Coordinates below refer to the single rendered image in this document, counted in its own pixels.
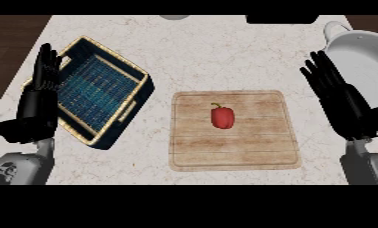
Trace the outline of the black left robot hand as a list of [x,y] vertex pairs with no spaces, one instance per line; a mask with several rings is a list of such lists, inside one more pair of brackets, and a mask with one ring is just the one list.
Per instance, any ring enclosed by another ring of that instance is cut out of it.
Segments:
[[57,89],[62,57],[44,43],[34,63],[32,81],[25,86],[16,118],[0,122],[0,136],[9,143],[51,138],[57,127]]

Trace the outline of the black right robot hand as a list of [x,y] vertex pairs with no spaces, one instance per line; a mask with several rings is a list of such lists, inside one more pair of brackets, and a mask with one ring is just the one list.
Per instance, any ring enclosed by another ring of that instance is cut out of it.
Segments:
[[378,107],[348,84],[323,51],[311,52],[299,68],[335,133],[347,140],[378,137]]

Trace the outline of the wooden cutting board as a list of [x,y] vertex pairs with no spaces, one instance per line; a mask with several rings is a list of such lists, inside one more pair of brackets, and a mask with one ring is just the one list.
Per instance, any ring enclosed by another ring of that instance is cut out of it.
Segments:
[[[211,124],[215,103],[233,110],[230,129]],[[178,172],[298,168],[298,143],[282,92],[177,92],[171,100],[168,164]]]

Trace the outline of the red bell pepper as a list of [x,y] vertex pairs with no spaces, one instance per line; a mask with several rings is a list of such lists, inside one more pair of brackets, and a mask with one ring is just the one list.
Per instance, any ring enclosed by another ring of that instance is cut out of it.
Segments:
[[230,129],[234,123],[234,113],[227,107],[215,103],[215,108],[211,110],[211,124],[215,128]]

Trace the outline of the dark blue woven basket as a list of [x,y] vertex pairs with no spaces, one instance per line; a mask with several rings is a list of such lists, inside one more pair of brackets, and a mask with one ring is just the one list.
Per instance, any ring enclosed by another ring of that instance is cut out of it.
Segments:
[[150,75],[85,36],[57,55],[57,127],[88,147],[106,150],[153,92]]

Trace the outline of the black appliance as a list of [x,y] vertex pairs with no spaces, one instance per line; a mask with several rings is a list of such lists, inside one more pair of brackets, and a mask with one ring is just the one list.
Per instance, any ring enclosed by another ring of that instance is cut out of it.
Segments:
[[317,15],[246,15],[248,24],[311,24]]

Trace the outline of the grey round object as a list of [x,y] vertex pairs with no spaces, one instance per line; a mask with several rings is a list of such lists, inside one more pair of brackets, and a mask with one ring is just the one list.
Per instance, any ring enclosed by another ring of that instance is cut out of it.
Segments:
[[159,15],[165,20],[181,20],[189,17],[189,15]]

